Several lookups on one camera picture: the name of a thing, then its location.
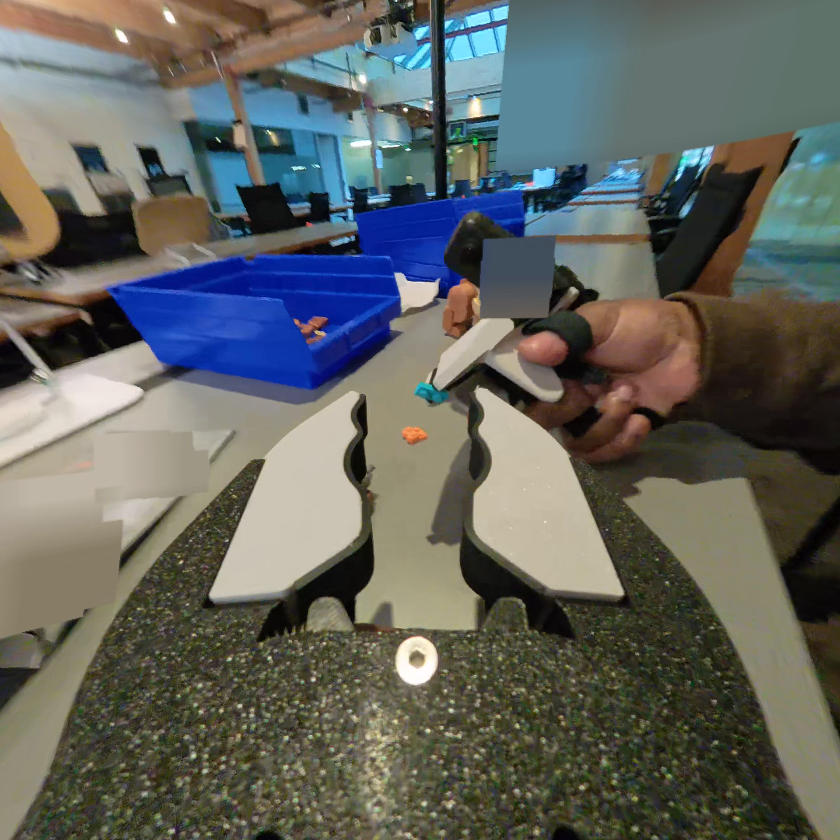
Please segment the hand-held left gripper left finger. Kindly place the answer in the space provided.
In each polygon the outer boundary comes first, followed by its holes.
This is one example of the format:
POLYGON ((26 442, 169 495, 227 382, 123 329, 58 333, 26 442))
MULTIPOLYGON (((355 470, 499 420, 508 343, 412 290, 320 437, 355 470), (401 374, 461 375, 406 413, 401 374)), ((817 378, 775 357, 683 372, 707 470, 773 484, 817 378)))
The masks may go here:
POLYGON ((266 455, 208 593, 213 604, 333 596, 352 604, 373 575, 366 398, 348 392, 266 455))

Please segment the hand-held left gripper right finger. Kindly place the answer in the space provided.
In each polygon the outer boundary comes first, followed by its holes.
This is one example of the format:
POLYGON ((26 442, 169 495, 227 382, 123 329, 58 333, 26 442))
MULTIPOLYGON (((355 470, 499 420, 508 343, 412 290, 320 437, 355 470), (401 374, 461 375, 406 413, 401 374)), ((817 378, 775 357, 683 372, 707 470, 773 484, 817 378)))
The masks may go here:
POLYGON ((623 597, 624 588, 562 445, 486 388, 471 407, 479 470, 471 525, 501 564, 554 597, 623 597))

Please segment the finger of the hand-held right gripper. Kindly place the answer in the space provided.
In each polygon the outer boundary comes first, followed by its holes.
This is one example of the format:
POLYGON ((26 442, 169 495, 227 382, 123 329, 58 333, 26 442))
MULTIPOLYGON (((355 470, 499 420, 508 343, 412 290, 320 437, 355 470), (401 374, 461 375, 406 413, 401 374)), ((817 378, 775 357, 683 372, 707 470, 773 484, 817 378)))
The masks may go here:
POLYGON ((432 387, 445 391, 481 363, 515 329, 509 318, 479 320, 441 353, 432 372, 432 387))

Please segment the blue plastic bin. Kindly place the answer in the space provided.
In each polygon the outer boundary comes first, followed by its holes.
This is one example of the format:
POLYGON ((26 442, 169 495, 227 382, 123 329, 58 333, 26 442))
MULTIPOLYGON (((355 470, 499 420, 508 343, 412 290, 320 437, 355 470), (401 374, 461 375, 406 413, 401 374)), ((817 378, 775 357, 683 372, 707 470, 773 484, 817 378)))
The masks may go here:
POLYGON ((401 314, 383 256, 218 259, 109 292, 163 364, 306 390, 378 351, 401 314), (307 344, 293 319, 313 317, 330 324, 307 344))

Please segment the person's right forearm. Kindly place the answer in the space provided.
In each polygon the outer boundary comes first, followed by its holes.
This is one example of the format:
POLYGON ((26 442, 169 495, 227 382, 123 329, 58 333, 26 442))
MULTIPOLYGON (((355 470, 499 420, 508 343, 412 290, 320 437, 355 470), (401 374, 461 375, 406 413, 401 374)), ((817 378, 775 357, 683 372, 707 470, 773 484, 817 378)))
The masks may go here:
POLYGON ((764 449, 839 472, 839 303, 764 292, 680 292, 700 330, 698 391, 675 421, 718 426, 764 449))

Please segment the grey desk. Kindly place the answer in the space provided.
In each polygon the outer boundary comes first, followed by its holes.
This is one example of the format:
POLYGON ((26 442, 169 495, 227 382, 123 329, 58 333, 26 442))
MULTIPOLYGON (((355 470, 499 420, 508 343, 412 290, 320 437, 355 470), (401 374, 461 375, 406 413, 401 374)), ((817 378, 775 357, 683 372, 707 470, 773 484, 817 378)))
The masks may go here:
MULTIPOLYGON (((368 396, 373 421, 375 571, 360 596, 361 617, 396 627, 467 629, 477 599, 460 579, 456 514, 466 493, 466 418, 448 406, 426 407, 411 395, 437 357, 438 310, 399 319, 395 337, 346 380, 316 392, 202 372, 167 371, 142 381, 140 403, 101 426, 113 429, 232 428, 236 436, 213 463, 210 489, 178 502, 122 568, 120 606, 163 548, 198 513, 234 468, 267 453, 283 434, 348 390, 368 396), (428 440, 409 445, 404 427, 428 440)), ((746 476, 751 457, 781 467, 770 481, 783 533, 800 531, 827 503, 827 479, 788 456, 753 453, 716 428, 667 427, 641 455, 600 468, 634 512, 710 597, 770 711, 770 730, 821 838, 838 838, 838 736, 805 638, 794 628, 760 506, 746 476)))

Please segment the white desk stand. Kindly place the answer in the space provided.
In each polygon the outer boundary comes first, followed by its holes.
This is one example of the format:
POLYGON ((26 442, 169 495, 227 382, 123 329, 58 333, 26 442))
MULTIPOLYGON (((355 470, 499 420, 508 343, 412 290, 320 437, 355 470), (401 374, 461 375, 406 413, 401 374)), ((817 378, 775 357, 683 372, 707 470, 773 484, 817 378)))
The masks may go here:
POLYGON ((1 467, 52 445, 138 403, 137 385, 95 374, 55 373, 5 318, 2 328, 33 370, 27 384, 1 396, 1 467))

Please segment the person's right hand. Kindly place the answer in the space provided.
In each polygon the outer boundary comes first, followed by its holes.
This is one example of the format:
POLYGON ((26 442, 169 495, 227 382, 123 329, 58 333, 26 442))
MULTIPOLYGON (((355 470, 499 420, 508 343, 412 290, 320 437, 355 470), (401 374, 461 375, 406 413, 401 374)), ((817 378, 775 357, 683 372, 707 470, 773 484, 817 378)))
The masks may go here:
POLYGON ((562 431, 575 457, 605 463, 632 454, 650 434, 650 419, 636 409, 666 417, 697 392, 702 336, 677 301, 594 301, 578 312, 593 337, 586 359, 605 373, 604 382, 567 381, 559 402, 531 404, 525 414, 562 431))

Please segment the brown toy brick animal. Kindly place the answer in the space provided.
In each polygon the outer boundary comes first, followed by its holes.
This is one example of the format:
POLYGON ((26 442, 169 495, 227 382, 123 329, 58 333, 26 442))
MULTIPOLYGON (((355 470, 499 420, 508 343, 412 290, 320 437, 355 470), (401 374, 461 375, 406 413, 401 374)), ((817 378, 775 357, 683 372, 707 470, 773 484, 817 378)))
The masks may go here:
POLYGON ((458 340, 480 320, 479 294, 478 286, 467 278, 449 289, 443 316, 447 336, 458 340))

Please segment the stack of blue bins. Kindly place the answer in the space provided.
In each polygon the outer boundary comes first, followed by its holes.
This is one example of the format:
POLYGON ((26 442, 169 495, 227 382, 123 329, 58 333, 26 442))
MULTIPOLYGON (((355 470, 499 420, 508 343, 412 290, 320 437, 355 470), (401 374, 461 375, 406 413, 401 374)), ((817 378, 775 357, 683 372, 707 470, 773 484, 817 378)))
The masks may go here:
POLYGON ((368 256, 390 257, 394 271, 409 280, 439 280, 447 290, 459 276, 446 267, 445 249, 458 223, 473 211, 524 235, 523 193, 510 190, 363 213, 355 219, 360 247, 368 256))

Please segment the white crumpled paper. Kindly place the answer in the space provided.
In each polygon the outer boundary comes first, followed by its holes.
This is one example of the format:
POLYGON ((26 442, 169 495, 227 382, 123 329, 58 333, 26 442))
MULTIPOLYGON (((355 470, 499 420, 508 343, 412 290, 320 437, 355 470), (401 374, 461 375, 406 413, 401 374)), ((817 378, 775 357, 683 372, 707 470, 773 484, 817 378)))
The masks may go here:
POLYGON ((437 299, 440 279, 409 280, 402 272, 395 273, 395 283, 400 295, 401 314, 423 310, 437 299))

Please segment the grey instruction booklet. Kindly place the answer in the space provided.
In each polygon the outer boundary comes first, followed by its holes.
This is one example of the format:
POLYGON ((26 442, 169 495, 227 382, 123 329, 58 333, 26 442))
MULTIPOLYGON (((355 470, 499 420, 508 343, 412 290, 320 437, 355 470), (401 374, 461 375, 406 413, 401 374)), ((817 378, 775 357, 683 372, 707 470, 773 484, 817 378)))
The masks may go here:
MULTIPOLYGON (((192 444, 197 452, 204 454, 207 463, 211 465, 235 436, 234 429, 194 431, 192 444)), ((131 553, 183 498, 184 496, 156 497, 128 500, 122 504, 119 510, 122 521, 121 564, 128 561, 131 553)))

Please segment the black pole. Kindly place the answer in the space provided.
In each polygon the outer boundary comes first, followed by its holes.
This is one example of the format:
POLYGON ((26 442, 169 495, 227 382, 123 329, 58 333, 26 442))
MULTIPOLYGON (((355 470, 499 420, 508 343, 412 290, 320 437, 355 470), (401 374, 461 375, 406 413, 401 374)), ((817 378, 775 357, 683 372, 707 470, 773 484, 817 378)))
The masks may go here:
POLYGON ((448 194, 445 1, 430 1, 429 3, 429 43, 433 93, 435 195, 438 201, 443 201, 448 194))

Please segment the long wooden table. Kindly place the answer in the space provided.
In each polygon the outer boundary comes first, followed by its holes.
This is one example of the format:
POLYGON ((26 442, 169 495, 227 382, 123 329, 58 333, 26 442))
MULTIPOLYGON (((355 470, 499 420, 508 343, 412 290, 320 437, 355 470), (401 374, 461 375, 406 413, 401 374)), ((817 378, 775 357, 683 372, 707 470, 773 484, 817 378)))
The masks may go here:
MULTIPOLYGON (((220 240, 197 251, 199 263, 214 259, 259 255, 286 255, 356 236, 355 222, 318 223, 274 234, 220 240)), ((20 275, 2 273, 2 298, 43 302, 49 305, 85 308, 110 297, 109 289, 127 282, 186 267, 185 258, 169 253, 149 257, 119 259, 95 266, 63 269, 45 285, 24 280, 20 275)))

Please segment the wood-framed black panel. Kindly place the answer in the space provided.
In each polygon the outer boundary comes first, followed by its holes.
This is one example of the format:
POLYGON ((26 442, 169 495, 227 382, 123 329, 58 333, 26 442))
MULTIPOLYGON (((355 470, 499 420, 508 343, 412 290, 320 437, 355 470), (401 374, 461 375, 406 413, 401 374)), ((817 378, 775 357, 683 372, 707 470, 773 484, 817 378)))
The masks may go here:
POLYGON ((17 219, 2 228, 2 264, 37 260, 60 240, 57 213, 15 148, 11 135, 1 127, 1 193, 9 213, 17 219))

